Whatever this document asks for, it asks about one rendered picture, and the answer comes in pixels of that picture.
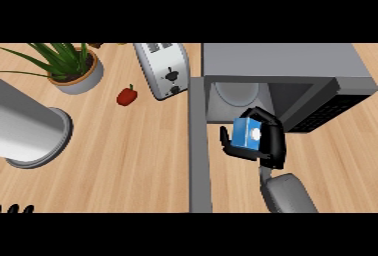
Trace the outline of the green potted plant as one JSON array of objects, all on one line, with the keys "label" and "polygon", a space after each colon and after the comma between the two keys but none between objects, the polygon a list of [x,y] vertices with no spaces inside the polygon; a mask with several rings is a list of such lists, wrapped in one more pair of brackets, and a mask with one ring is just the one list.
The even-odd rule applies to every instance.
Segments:
[{"label": "green potted plant", "polygon": [[19,71],[19,74],[44,77],[56,88],[68,95],[80,95],[89,92],[100,83],[103,77],[103,64],[96,53],[81,43],[75,47],[71,43],[30,43],[28,46],[44,58],[38,60],[32,56],[1,47],[7,53],[28,60],[46,73]]}]

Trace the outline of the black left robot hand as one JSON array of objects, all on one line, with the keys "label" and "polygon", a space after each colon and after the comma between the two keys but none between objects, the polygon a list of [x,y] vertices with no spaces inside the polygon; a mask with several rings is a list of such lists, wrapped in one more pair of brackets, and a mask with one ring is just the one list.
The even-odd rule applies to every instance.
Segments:
[{"label": "black left robot hand", "polygon": [[19,205],[13,204],[10,205],[9,209],[7,209],[7,213],[32,213],[34,212],[34,205],[28,205],[24,210],[19,210]]}]

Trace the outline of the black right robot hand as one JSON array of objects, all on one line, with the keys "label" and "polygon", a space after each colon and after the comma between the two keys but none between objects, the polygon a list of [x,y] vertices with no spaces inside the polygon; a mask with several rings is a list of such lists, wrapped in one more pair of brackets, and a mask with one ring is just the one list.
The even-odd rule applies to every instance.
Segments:
[{"label": "black right robot hand", "polygon": [[223,151],[229,156],[251,161],[260,160],[260,165],[282,169],[286,157],[285,133],[279,119],[260,107],[248,108],[239,118],[252,118],[261,123],[260,149],[248,150],[233,147],[232,134],[224,126],[220,127],[220,142]]}]

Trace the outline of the blue milk carton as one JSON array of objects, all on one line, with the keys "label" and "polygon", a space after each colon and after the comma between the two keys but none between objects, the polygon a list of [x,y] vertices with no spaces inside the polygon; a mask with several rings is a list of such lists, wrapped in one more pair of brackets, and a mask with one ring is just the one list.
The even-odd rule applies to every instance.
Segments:
[{"label": "blue milk carton", "polygon": [[260,149],[261,123],[252,118],[233,120],[232,146],[248,150]]}]

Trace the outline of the grey microwave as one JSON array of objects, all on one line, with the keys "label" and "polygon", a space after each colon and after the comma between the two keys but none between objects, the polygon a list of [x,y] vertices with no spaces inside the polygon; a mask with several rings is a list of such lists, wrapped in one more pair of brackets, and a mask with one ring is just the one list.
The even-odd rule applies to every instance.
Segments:
[{"label": "grey microwave", "polygon": [[309,133],[378,93],[351,44],[205,43],[201,50],[210,123],[260,107],[286,132]]}]

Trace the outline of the red bell pepper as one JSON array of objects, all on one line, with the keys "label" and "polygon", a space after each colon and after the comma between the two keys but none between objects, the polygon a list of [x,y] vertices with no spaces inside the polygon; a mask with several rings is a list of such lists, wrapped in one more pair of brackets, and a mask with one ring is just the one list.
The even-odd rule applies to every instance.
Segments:
[{"label": "red bell pepper", "polygon": [[137,91],[134,90],[133,85],[128,85],[128,87],[123,89],[123,91],[117,96],[117,103],[121,106],[128,106],[136,100],[136,98],[137,98]]}]

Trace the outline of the silver toaster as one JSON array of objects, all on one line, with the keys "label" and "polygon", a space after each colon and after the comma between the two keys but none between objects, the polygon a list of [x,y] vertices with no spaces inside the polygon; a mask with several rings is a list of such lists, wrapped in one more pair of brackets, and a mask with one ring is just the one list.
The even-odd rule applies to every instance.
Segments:
[{"label": "silver toaster", "polygon": [[188,89],[189,59],[182,43],[134,43],[145,78],[156,100],[162,101]]}]

